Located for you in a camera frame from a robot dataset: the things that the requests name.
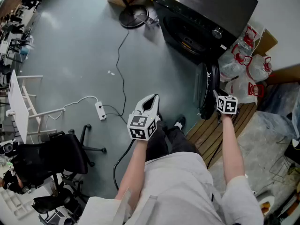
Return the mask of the black washing machine door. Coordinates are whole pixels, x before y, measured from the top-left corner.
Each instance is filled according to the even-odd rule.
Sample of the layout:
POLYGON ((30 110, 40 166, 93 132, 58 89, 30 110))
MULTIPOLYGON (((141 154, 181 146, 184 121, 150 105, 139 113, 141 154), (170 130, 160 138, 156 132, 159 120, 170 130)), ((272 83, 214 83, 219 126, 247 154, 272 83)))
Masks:
POLYGON ((216 107, 214 91, 219 90, 220 72, 218 61, 201 62, 195 70, 194 105, 204 120, 211 118, 216 107))

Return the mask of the black washing machine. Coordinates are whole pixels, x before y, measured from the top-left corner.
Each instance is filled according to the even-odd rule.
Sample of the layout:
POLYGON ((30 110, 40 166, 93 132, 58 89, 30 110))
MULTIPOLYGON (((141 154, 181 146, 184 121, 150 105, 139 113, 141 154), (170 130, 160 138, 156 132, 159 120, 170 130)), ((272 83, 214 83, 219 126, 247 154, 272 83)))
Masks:
POLYGON ((153 0, 165 42, 200 64, 217 60, 239 38, 257 0, 153 0))

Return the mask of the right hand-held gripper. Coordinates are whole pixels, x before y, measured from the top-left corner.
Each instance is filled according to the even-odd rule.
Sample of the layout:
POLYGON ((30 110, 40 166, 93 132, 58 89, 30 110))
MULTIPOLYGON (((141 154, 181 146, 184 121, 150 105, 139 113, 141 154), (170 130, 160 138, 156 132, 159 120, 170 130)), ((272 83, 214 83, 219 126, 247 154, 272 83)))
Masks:
POLYGON ((236 97, 220 96, 216 90, 213 90, 213 94, 217 101, 217 111, 222 114, 236 114, 238 108, 238 100, 236 97))

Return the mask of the black pedestal fan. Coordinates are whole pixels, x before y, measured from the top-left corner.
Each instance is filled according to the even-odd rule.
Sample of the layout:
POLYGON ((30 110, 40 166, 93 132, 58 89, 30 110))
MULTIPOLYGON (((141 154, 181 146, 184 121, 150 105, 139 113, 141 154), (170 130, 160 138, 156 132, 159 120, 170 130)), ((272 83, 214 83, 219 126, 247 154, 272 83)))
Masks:
POLYGON ((126 29, 135 29, 143 26, 148 18, 149 11, 144 5, 130 5, 127 0, 122 0, 126 5, 119 15, 119 22, 126 29))

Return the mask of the clear plastic bag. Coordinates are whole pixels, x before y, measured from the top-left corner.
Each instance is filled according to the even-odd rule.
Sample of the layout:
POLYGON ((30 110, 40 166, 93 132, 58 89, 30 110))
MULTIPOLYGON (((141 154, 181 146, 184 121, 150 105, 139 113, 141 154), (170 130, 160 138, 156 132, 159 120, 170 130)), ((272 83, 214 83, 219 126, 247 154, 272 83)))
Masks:
POLYGON ((300 130, 300 82, 269 86, 258 111, 281 115, 300 130))

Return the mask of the white power strip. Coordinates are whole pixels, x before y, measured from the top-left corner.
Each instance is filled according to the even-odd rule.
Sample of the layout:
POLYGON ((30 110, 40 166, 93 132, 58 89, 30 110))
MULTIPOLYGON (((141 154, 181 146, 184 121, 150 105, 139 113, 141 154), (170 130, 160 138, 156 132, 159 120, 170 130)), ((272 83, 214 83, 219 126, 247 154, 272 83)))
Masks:
POLYGON ((105 113, 102 102, 100 102, 100 101, 96 102, 95 107, 96 107, 96 111, 97 111, 97 114, 99 116, 99 119, 100 120, 105 120, 106 119, 106 113, 105 113))

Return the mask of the white compartment tray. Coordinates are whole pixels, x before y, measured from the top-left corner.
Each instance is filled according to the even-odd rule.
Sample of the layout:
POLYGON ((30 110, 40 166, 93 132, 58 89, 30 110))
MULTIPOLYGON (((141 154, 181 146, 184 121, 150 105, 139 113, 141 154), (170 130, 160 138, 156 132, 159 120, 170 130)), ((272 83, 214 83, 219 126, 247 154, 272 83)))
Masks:
POLYGON ((12 212, 13 216, 21 220, 33 212, 32 200, 25 198, 23 195, 19 195, 10 190, 0 190, 0 196, 4 200, 4 203, 12 212))

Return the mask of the black stool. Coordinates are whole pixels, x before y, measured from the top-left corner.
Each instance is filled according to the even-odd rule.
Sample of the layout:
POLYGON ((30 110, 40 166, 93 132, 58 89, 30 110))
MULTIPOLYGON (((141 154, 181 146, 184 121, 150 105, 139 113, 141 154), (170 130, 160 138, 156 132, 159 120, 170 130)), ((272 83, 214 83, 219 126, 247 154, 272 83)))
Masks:
POLYGON ((71 191, 64 187, 60 190, 58 196, 43 196, 34 198, 33 200, 32 207, 39 214, 46 214, 61 206, 69 210, 75 220, 78 220, 83 213, 79 202, 75 199, 71 191))

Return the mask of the wooden slatted platform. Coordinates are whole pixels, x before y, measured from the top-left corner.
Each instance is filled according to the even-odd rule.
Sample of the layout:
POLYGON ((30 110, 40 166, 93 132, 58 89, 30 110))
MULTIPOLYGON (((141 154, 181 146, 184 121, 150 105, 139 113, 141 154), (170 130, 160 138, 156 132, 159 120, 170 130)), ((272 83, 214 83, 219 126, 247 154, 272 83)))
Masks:
MULTIPOLYGON (((256 112, 256 103, 239 105, 240 113, 233 119, 235 135, 238 137, 256 112)), ((199 120, 187 133, 186 138, 195 144, 207 168, 222 157, 222 125, 214 113, 208 120, 199 120)))

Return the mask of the person's right forearm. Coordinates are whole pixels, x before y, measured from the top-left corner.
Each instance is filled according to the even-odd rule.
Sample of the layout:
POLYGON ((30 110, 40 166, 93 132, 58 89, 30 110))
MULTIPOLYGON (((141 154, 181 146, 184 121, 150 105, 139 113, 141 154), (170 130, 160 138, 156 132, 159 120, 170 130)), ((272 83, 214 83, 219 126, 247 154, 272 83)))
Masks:
POLYGON ((245 176, 244 161, 237 143, 232 119, 227 114, 221 115, 223 126, 222 160, 226 185, 239 176, 245 176))

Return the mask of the small cardboard box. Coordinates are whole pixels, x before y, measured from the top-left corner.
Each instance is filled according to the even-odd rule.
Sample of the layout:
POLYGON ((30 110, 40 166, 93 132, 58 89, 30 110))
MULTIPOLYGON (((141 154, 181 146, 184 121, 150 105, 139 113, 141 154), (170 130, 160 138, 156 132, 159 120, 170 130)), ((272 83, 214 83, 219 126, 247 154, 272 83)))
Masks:
POLYGON ((265 29, 262 35, 255 41, 253 55, 267 56, 267 52, 278 44, 276 38, 265 29))

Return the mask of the person's left forearm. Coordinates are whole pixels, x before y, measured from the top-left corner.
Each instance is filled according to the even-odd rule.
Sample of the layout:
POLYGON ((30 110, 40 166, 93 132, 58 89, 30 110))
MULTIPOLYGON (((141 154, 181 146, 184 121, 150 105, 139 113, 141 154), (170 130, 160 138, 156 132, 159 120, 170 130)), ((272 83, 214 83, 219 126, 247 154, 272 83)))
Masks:
POLYGON ((147 141, 137 140, 133 155, 127 166, 126 172, 121 180, 118 193, 115 197, 121 200, 125 192, 131 192, 131 197, 128 201, 132 207, 135 207, 144 183, 144 169, 146 161, 147 141))

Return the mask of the brown cardboard panel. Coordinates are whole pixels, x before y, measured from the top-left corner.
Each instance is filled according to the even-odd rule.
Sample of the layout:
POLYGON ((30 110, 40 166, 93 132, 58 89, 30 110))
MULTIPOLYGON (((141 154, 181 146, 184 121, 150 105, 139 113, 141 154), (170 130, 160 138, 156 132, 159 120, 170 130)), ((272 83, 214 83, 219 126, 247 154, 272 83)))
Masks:
POLYGON ((268 85, 294 82, 300 83, 300 64, 272 72, 266 80, 268 85))

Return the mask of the black office chair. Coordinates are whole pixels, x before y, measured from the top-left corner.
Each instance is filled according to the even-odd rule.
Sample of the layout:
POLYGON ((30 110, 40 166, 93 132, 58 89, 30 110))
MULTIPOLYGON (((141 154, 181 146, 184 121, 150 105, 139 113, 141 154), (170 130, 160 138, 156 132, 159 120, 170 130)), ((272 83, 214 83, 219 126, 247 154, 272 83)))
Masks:
POLYGON ((106 153, 107 150, 84 146, 86 129, 91 129, 91 125, 84 126, 80 139, 74 133, 59 132, 49 135, 49 140, 43 143, 20 144, 11 160, 16 175, 23 184, 37 187, 49 177, 64 171, 87 174, 88 166, 95 164, 89 160, 86 151, 106 153))

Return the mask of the white table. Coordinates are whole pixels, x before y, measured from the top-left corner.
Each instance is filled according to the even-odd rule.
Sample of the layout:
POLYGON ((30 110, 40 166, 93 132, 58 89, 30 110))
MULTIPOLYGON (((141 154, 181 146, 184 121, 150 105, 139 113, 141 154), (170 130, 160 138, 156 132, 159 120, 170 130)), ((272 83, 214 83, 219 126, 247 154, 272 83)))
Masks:
POLYGON ((8 101, 10 104, 10 109, 14 112, 13 117, 15 119, 15 123, 21 139, 24 143, 26 143, 29 111, 21 94, 21 89, 17 80, 15 70, 11 72, 10 76, 8 101))

